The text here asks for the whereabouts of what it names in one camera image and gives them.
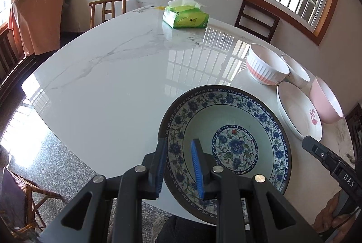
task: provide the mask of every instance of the pink bowl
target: pink bowl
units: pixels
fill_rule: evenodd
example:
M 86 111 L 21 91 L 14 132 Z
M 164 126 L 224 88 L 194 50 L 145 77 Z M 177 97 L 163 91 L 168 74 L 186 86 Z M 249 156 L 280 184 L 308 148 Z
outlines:
M 324 123 L 334 123 L 343 118 L 341 105 L 329 86 L 319 77 L 312 83 L 309 99 Z

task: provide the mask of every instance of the floor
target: floor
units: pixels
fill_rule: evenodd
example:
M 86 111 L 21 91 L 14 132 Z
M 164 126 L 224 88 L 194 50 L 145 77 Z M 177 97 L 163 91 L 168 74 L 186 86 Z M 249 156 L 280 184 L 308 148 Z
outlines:
M 25 99 L 21 82 L 11 91 L 0 110 L 0 165 L 6 163 L 8 157 L 5 149 L 10 153 L 10 170 L 36 182 L 43 189 L 61 194 L 66 202 L 96 175 L 50 131 Z M 33 198 L 37 203 L 42 195 L 34 193 Z M 114 220 L 115 203 L 116 200 L 113 203 L 110 226 Z M 65 205 L 60 200 L 48 199 L 39 213 L 48 225 Z M 161 215 L 169 214 L 142 202 L 144 242 L 151 241 L 153 222 Z

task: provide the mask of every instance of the bowl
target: bowl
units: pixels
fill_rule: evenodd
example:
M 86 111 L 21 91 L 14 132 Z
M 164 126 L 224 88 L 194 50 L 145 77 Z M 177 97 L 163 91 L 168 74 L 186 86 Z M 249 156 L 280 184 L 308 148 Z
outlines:
M 292 132 L 300 140 L 312 136 L 319 142 L 322 138 L 321 120 L 305 93 L 289 82 L 281 82 L 276 95 L 279 111 Z
M 184 93 L 167 110 L 158 137 L 167 139 L 168 189 L 188 212 L 210 224 L 217 223 L 217 203 L 198 195 L 193 139 L 215 165 L 249 178 L 263 174 L 282 194 L 287 188 L 291 154 L 285 131 L 264 103 L 240 89 L 208 85 Z
M 246 61 L 251 76 L 261 84 L 274 86 L 290 72 L 282 58 L 257 43 L 250 45 Z
M 321 78 L 316 77 L 314 79 L 309 98 L 322 122 L 330 124 L 343 118 L 341 105 L 332 90 Z
M 307 83 L 311 81 L 308 73 L 305 71 L 303 66 L 296 62 L 292 57 L 283 54 L 283 61 L 288 65 L 290 73 L 287 75 L 288 81 L 296 85 L 298 88 L 304 88 Z

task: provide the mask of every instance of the metal screw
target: metal screw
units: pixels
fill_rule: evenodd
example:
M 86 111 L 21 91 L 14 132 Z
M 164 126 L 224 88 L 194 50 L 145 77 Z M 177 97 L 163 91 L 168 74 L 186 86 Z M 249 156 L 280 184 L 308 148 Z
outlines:
M 265 177 L 262 174 L 257 174 L 254 178 L 258 183 L 264 183 Z
M 220 165 L 215 165 L 213 168 L 212 168 L 212 171 L 213 172 L 217 172 L 217 173 L 220 173 L 220 172 L 223 172 L 224 171 L 224 168 Z
M 103 180 L 104 180 L 104 176 L 101 176 L 100 174 L 93 178 L 94 183 L 102 183 Z
M 135 172 L 144 172 L 146 170 L 146 167 L 144 165 L 137 165 L 135 167 Z

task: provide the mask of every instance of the orange cloth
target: orange cloth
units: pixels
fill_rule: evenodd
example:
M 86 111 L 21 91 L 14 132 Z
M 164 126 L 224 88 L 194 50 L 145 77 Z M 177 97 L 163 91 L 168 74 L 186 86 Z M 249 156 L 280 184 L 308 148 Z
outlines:
M 63 0 L 15 0 L 9 28 L 14 32 L 17 58 L 59 49 Z

